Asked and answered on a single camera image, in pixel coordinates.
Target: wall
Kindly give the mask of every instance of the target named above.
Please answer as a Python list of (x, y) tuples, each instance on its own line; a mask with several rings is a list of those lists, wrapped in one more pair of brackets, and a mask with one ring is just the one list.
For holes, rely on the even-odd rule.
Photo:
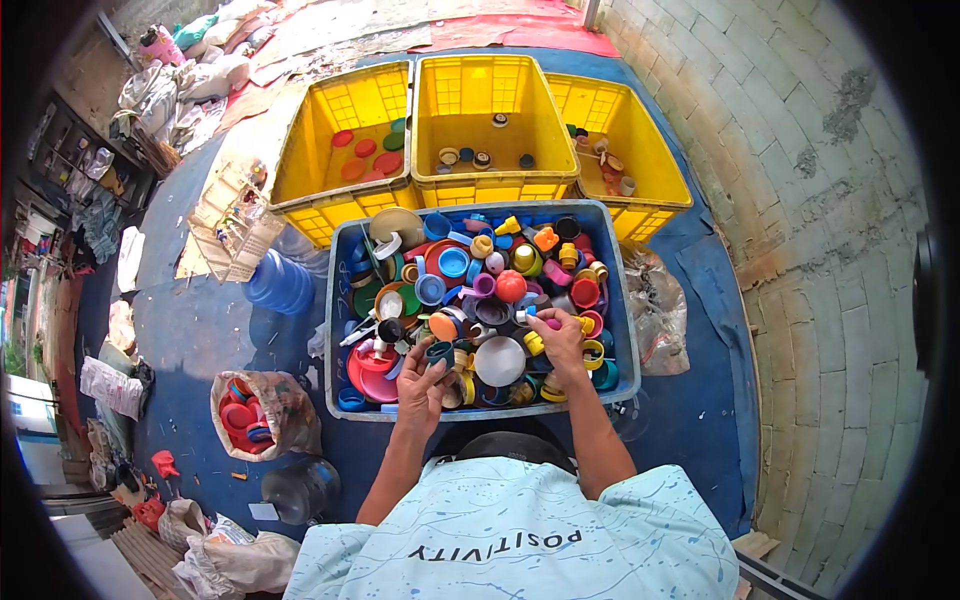
[(768, 561), (829, 592), (923, 410), (924, 192), (894, 92), (829, 0), (602, 0), (598, 23), (682, 140), (758, 327)]

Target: man's hand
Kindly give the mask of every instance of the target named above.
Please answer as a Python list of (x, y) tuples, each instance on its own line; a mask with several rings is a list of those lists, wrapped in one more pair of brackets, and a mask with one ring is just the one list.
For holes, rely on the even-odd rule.
[(436, 431), (440, 421), (441, 398), (456, 376), (451, 373), (444, 378), (446, 361), (443, 359), (427, 368), (424, 354), (431, 344), (433, 338), (428, 337), (411, 349), (396, 378), (399, 395), (396, 424), (409, 429), (411, 433), (422, 435), (424, 440)]
[[(546, 324), (547, 319), (560, 322), (554, 330)], [(543, 347), (554, 374), (564, 383), (573, 378), (587, 378), (584, 366), (584, 333), (580, 322), (559, 308), (547, 308), (536, 317), (527, 317), (527, 324), (543, 338)]]

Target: yellow plastic crate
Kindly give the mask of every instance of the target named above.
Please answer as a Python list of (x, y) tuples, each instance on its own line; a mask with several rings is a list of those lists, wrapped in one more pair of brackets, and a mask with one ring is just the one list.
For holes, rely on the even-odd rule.
[[(498, 112), (509, 117), (504, 128), (492, 124)], [(488, 153), (491, 170), (461, 161), (438, 175), (448, 147)], [(427, 207), (559, 199), (580, 172), (543, 72), (524, 56), (420, 60), (413, 149), (413, 180)], [(519, 167), (524, 154), (534, 156), (534, 169)]]
[(624, 163), (624, 173), (636, 181), (630, 198), (611, 195), (595, 158), (580, 156), (578, 198), (607, 204), (620, 240), (645, 242), (673, 218), (693, 206), (677, 161), (636, 92), (623, 84), (589, 77), (547, 73), (564, 123), (589, 133), (588, 152), (606, 137), (610, 153)]
[[(341, 223), (371, 217), (391, 206), (424, 208), (410, 182), (410, 122), (413, 103), (413, 62), (401, 60), (357, 69), (311, 85), (303, 98), (276, 170), (270, 210), (320, 248), (330, 245)], [(361, 139), (376, 142), (366, 158), (368, 170), (384, 152), (383, 138), (390, 124), (405, 118), (402, 171), (369, 183), (343, 181), (340, 169), (354, 158)], [(344, 148), (331, 145), (333, 134), (353, 130)]]

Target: blue plastic crate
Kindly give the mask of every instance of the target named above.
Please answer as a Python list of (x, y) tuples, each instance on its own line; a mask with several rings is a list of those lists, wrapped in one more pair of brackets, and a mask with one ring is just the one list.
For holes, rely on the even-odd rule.
[[(610, 270), (607, 279), (610, 295), (605, 328), (613, 335), (616, 366), (620, 380), (612, 390), (599, 392), (604, 404), (620, 402), (632, 398), (640, 388), (640, 364), (634, 333), (634, 321), (630, 317), (624, 301), (626, 278), (623, 275), (623, 259), (613, 232), (610, 212), (595, 200), (557, 200), (536, 201), (535, 203), (491, 203), (446, 206), (416, 211), (420, 216), (439, 211), (451, 221), (467, 218), (471, 213), (480, 212), (491, 220), (503, 219), (509, 215), (530, 216), (534, 223), (554, 221), (564, 215), (577, 219), (583, 232), (593, 242), (593, 254), (597, 260), (605, 263)], [(326, 288), (326, 322), (329, 324), (330, 342), (326, 349), (326, 407), (337, 419), (348, 420), (396, 420), (396, 412), (382, 413), (345, 412), (337, 405), (337, 395), (344, 387), (350, 386), (347, 377), (347, 357), (350, 348), (340, 348), (340, 342), (346, 337), (344, 327), (351, 319), (356, 319), (347, 304), (349, 279), (353, 275), (348, 269), (349, 256), (358, 244), (362, 244), (364, 228), (370, 219), (358, 219), (343, 223), (333, 233), (330, 246), (330, 281)], [(566, 402), (542, 402), (518, 408), (463, 409), (444, 411), (440, 420), (484, 420), (507, 419), (545, 415), (567, 410)]]

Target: blue water jug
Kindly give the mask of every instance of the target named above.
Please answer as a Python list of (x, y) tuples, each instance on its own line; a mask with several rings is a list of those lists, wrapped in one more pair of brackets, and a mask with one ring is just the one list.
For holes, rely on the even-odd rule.
[(274, 249), (267, 250), (253, 277), (242, 285), (243, 295), (252, 304), (284, 315), (298, 315), (313, 304), (313, 277)]

